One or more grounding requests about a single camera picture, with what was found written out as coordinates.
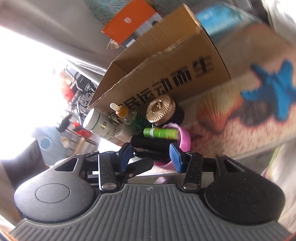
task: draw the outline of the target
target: orange box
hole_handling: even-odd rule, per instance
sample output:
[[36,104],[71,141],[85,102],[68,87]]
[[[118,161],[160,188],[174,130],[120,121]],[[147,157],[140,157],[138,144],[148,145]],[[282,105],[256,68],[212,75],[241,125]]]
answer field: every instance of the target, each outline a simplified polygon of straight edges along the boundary
[[102,33],[121,45],[155,13],[145,0],[132,0],[106,25]]

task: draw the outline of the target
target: green tube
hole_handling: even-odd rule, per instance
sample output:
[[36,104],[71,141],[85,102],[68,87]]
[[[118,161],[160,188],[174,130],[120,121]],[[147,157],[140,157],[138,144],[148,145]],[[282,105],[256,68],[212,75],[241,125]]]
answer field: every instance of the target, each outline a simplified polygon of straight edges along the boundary
[[144,136],[180,140],[180,132],[178,129],[161,129],[147,127],[144,129]]

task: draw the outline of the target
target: gold lid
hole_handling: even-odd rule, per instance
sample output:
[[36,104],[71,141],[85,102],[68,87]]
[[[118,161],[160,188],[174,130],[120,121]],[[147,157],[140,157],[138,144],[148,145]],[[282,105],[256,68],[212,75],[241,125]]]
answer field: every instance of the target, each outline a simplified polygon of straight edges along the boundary
[[167,95],[157,96],[148,105],[146,118],[149,122],[160,126],[166,123],[175,113],[176,103]]

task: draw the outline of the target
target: starfish print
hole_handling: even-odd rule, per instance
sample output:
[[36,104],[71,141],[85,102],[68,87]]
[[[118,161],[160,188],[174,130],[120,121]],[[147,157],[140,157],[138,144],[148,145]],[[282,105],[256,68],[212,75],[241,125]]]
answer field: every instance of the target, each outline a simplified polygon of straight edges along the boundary
[[292,63],[285,60],[280,71],[272,74],[258,64],[252,64],[251,69],[260,78],[262,85],[257,90],[241,92],[242,97],[245,100],[270,103],[276,120],[285,121],[289,115],[290,105],[296,102],[296,89],[292,83]]

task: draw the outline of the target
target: black machine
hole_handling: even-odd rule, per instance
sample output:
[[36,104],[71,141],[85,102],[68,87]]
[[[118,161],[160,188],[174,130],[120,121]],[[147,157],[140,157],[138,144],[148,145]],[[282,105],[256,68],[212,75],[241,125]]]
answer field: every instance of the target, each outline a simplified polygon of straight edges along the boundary
[[[118,152],[80,154],[23,183],[15,203],[23,220],[11,235],[29,240],[285,240],[277,219],[282,190],[225,155],[204,158],[182,152],[169,156],[179,173],[174,184],[127,184],[153,166],[134,155],[130,143]],[[202,172],[214,181],[201,188]]]

